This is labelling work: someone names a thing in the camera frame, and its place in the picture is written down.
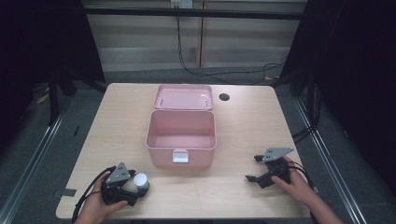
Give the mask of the grey tape strip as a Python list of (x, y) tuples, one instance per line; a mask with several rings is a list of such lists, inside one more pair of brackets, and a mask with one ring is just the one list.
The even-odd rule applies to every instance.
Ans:
[(63, 196), (74, 197), (76, 192), (75, 189), (57, 189), (53, 192), (53, 196), (57, 198), (62, 198)]

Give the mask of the white grey cylinder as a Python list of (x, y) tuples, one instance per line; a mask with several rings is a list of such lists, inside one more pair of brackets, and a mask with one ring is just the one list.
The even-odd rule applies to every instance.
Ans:
[(134, 184), (138, 187), (149, 187), (149, 180), (146, 174), (140, 173), (134, 177)]

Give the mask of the metal floor rail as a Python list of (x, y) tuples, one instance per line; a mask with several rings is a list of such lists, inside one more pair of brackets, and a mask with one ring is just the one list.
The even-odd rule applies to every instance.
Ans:
[(55, 115), (55, 118), (50, 118), (49, 122), (46, 123), (45, 130), (38, 138), (38, 143), (35, 144), (35, 151), (29, 157), (26, 165), (22, 165), (20, 160), (15, 160), (18, 168), (22, 168), (23, 172), (17, 176), (18, 181), (14, 189), (9, 193), (3, 206), (0, 208), (0, 224), (11, 224), (54, 136), (63, 122), (64, 114), (69, 106), (70, 100), (67, 100), (61, 107), (59, 114)]
[(314, 128), (314, 125), (309, 120), (303, 100), (297, 98), (295, 104), (353, 224), (367, 224), (366, 218), (333, 160), (332, 154), (324, 143), (319, 131)]

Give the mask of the black metal stand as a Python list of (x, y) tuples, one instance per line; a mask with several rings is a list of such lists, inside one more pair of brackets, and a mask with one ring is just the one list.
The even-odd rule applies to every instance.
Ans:
[(55, 123), (59, 116), (59, 102), (58, 102), (58, 85), (53, 70), (49, 73), (49, 105), (50, 105), (50, 117), (49, 126)]

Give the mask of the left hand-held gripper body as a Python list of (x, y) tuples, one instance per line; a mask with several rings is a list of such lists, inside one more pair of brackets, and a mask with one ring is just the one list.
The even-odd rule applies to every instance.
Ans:
[(123, 162), (110, 169), (110, 175), (101, 186), (102, 199), (105, 204), (110, 205), (126, 201), (128, 205), (134, 206), (137, 202), (137, 194), (123, 188), (132, 179), (128, 170)]

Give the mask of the person's left hand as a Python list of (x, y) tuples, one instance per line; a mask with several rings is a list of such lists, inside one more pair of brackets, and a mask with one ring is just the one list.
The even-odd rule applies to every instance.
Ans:
[(102, 222), (111, 214), (121, 210), (127, 205), (126, 201), (107, 205), (100, 193), (102, 182), (107, 178), (109, 172), (101, 175), (94, 183), (90, 195), (85, 200), (78, 217), (96, 219)]

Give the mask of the person's right hand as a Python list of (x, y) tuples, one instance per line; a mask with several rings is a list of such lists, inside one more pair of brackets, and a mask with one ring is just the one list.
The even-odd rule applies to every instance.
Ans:
[(290, 182), (287, 183), (278, 176), (272, 176), (272, 181), (285, 190), (294, 200), (311, 207), (318, 195), (308, 186), (304, 178), (293, 167), (290, 168)]

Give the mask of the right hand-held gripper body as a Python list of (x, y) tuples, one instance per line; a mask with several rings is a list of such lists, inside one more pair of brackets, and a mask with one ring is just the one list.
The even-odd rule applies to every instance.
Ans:
[(284, 157), (292, 151), (292, 147), (269, 147), (265, 150), (261, 162), (267, 166), (268, 172), (264, 174), (267, 176), (267, 183), (258, 183), (262, 189), (274, 185), (272, 176), (278, 176), (285, 182), (290, 182), (290, 168)]

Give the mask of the black horizontal frame bar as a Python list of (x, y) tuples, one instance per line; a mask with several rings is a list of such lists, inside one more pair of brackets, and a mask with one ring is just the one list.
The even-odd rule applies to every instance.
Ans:
[(299, 21), (304, 18), (303, 13), (216, 10), (216, 9), (84, 7), (83, 11), (86, 14), (95, 14), (95, 15), (232, 18), (232, 19), (260, 19), (260, 20), (286, 20), (286, 21)]

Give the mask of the pink plastic box with lid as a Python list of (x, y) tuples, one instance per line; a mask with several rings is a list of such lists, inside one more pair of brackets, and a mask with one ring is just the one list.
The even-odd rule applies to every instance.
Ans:
[(166, 168), (210, 166), (217, 146), (213, 106), (207, 85), (159, 86), (146, 138), (152, 163)]

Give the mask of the black curtain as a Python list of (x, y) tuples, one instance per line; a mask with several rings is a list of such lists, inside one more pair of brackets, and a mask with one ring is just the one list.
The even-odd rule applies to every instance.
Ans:
[(103, 82), (82, 0), (0, 0), (0, 155), (20, 128), (38, 83)]
[(396, 0), (306, 0), (281, 76), (312, 81), (396, 196)]

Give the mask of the white wall socket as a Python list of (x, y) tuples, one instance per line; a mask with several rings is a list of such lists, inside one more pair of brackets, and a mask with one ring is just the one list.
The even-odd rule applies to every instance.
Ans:
[(171, 8), (193, 9), (192, 0), (170, 0)]

